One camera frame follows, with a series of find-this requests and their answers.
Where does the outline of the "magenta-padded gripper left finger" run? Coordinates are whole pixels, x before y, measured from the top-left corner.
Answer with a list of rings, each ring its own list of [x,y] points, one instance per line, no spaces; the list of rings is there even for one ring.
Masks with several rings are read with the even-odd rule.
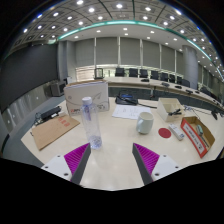
[[[90,153],[90,144],[87,143],[66,155],[56,155],[42,169],[79,185]]]

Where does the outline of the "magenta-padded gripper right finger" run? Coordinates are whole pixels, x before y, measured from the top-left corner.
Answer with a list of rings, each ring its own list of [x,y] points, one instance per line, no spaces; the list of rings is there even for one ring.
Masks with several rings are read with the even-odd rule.
[[[181,170],[181,166],[168,155],[159,155],[137,143],[133,144],[132,153],[145,185]]]

